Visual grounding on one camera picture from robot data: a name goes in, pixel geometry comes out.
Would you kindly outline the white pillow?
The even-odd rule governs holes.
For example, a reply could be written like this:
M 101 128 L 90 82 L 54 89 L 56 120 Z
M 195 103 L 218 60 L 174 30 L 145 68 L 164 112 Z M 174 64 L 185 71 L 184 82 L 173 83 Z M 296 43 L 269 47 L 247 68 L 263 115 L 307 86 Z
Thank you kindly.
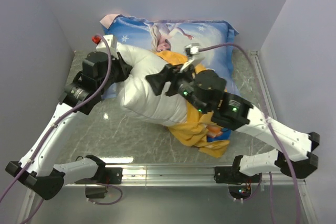
M 123 60 L 132 67 L 128 78 L 117 83 L 117 100 L 130 117 L 154 124 L 173 126 L 186 122 L 186 100 L 180 95 L 164 93 L 156 96 L 147 82 L 147 75 L 159 73 L 166 61 L 153 52 L 139 47 L 117 43 Z

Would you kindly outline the yellow Mickey Mouse pillowcase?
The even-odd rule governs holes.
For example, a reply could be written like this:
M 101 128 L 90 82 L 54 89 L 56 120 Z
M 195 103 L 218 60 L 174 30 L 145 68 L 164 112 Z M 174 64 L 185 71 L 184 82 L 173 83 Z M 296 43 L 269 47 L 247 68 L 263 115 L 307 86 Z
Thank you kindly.
M 202 114 L 189 102 L 184 103 L 185 122 L 169 126 L 168 130 L 183 145 L 197 147 L 202 153 L 220 158 L 229 146 L 230 131 L 211 121 L 213 112 Z

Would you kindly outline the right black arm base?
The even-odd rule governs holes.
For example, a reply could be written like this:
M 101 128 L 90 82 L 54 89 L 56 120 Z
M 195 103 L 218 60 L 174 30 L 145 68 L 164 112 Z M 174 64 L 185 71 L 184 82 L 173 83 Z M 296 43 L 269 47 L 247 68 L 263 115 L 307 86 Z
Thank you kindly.
M 229 195 L 234 200 L 244 201 L 251 196 L 251 178 L 229 166 L 215 166 L 214 180 L 217 184 L 227 184 Z

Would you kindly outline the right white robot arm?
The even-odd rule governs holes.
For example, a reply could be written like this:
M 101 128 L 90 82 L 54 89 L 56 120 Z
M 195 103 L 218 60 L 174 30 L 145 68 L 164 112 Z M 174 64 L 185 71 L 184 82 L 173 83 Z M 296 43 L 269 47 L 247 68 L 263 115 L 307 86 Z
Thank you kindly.
M 305 179 L 317 170 L 319 159 L 313 151 L 320 143 L 318 133 L 287 127 L 249 101 L 226 92 L 226 80 L 215 71 L 196 73 L 191 66 L 183 69 L 182 65 L 166 64 L 159 73 L 145 78 L 155 95 L 179 94 L 216 126 L 250 135 L 273 147 L 267 153 L 236 156 L 231 166 L 235 181 L 268 172 Z

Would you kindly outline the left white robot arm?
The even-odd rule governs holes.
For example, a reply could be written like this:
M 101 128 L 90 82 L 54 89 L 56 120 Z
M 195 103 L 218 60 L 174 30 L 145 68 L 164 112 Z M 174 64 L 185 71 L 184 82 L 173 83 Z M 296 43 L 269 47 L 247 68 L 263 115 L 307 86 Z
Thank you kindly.
M 55 161 L 76 126 L 100 103 L 110 86 L 127 79 L 131 69 L 119 52 L 111 57 L 105 52 L 90 52 L 82 70 L 65 86 L 39 139 L 21 160 L 9 162 L 6 171 L 44 200 L 54 198 L 65 185 L 75 182 L 112 182 L 106 163 L 94 155 L 66 164 Z

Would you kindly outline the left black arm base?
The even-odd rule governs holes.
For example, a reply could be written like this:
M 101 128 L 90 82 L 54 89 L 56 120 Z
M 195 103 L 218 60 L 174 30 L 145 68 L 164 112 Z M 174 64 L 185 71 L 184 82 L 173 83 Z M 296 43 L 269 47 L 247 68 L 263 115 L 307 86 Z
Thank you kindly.
M 85 186 L 85 197 L 87 201 L 101 206 L 109 206 L 118 203 L 123 197 L 123 191 L 118 187 L 122 182 L 123 168 L 105 168 L 100 177 L 85 178 L 75 182 L 75 185 Z M 99 202 L 104 199 L 109 189 L 115 189 L 119 196 L 112 202 Z

